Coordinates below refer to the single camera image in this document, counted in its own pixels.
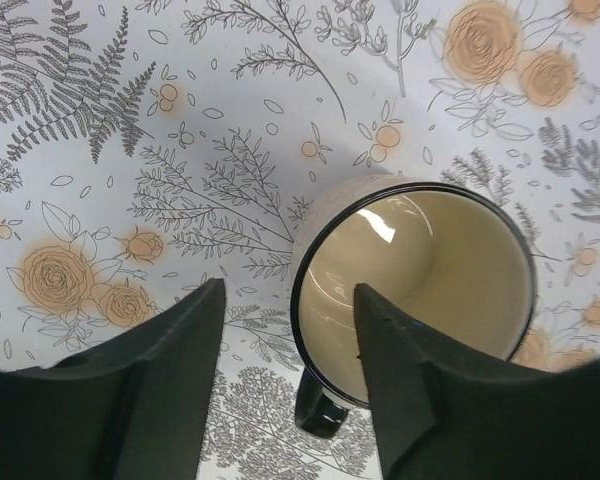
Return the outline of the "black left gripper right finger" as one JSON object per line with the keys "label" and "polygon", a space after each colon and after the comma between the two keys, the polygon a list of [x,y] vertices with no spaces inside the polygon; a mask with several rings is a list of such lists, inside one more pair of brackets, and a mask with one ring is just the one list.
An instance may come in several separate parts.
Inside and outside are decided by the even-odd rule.
{"label": "black left gripper right finger", "polygon": [[600,479],[600,358],[547,373],[470,348],[372,287],[354,320],[386,479]]}

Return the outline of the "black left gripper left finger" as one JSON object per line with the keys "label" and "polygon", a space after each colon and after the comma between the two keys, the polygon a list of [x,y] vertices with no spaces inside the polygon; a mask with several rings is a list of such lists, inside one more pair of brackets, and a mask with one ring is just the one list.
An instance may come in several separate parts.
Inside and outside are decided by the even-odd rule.
{"label": "black left gripper left finger", "polygon": [[192,479],[226,291],[212,279],[50,368],[0,371],[0,479]]}

